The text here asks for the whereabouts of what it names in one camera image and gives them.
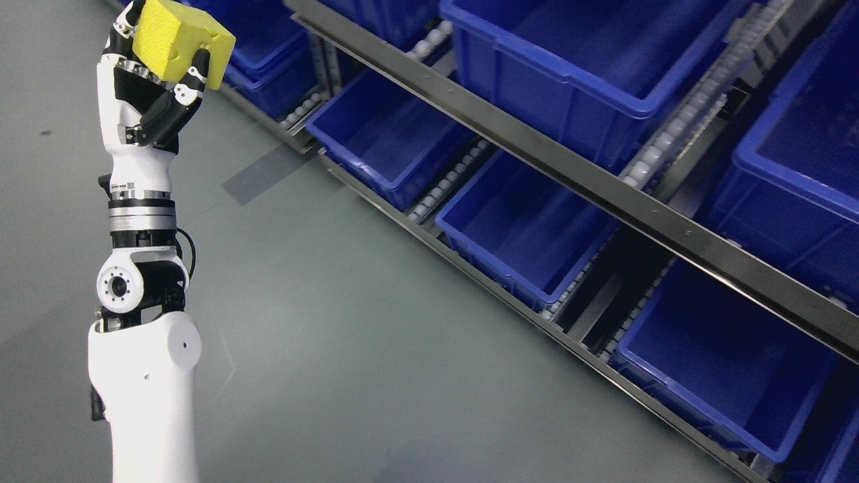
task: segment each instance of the shelving rack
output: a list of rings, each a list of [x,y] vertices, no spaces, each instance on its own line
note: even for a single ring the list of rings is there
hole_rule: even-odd
[[[536,313],[450,249],[429,213],[421,211],[416,216],[415,211],[404,213],[393,208],[321,150],[323,163],[335,177],[739,476],[758,483],[767,481],[774,470],[771,462],[759,455],[737,455],[725,450],[622,377],[606,362],[606,346],[611,346],[619,329],[623,330],[620,324],[625,323],[625,315],[641,303],[642,294],[652,291],[654,280],[665,273],[667,265],[676,256],[688,260],[859,363],[859,318],[679,212],[684,206],[674,194],[688,191],[691,184],[701,181],[712,170],[708,162],[699,162],[698,156],[690,156],[689,153],[691,150],[700,151],[700,144],[712,141],[714,133],[724,127],[723,122],[713,121],[710,116],[701,124],[691,136],[689,147],[679,153],[677,161],[663,175],[662,179],[666,181],[656,187],[654,196],[650,196],[463,89],[431,67],[415,61],[320,2],[284,2],[295,11],[294,18],[311,33],[598,205],[626,226],[604,247],[605,256],[600,256],[584,277],[570,288],[569,296],[559,307]],[[789,5],[790,1],[771,2],[770,6],[776,7],[777,15],[771,18],[759,40],[763,40],[764,34],[777,24]],[[716,101],[724,101],[724,98],[714,100],[711,108],[716,107]],[[461,177],[459,183],[465,178],[467,176]],[[442,205],[443,200],[440,200],[432,212]],[[650,241],[642,243],[641,235]],[[608,252],[624,253],[627,260],[639,260],[639,263],[632,268],[618,261],[624,257],[611,256]],[[606,325],[606,321],[613,319],[619,320],[618,325]]]

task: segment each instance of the robotic arm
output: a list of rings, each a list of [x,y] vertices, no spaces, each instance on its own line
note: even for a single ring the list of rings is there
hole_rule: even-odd
[[[119,14],[97,66],[101,135],[113,157],[99,184],[110,198],[113,251],[95,281],[101,306],[88,335],[93,420],[110,423],[114,483],[193,483],[201,343],[184,311],[191,274],[176,241],[168,169],[202,102],[209,53],[198,50],[174,86],[161,82],[131,49],[144,2]],[[152,308],[160,312],[145,320]]]

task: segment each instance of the sponge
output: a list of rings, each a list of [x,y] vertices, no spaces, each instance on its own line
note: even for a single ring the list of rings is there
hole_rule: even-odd
[[[162,81],[178,82],[194,53],[210,53],[206,87],[221,87],[223,73],[235,46],[233,36],[206,12],[173,0],[148,0],[143,6],[133,50]]]

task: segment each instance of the blue crate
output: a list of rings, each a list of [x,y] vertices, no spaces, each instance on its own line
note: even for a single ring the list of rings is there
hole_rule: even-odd
[[[424,25],[438,15],[438,0],[321,0],[383,40],[410,47]]]
[[[859,310],[859,3],[797,61],[746,134],[704,223]]]
[[[535,311],[557,302],[617,222],[499,151],[436,217],[450,246]]]
[[[296,49],[258,81],[248,78],[231,64],[227,66],[224,82],[273,119],[282,118],[316,85],[313,56],[307,40],[303,48]]]
[[[859,366],[842,359],[784,464],[783,483],[859,481]]]
[[[617,173],[751,0],[442,0],[460,83]]]
[[[235,35],[230,63],[257,82],[292,55],[306,49],[307,31],[289,17],[282,0],[181,0],[209,12]]]
[[[611,364],[726,449],[783,462],[835,360],[824,345],[679,263]]]
[[[398,210],[413,205],[474,134],[368,70],[308,121],[342,165]]]

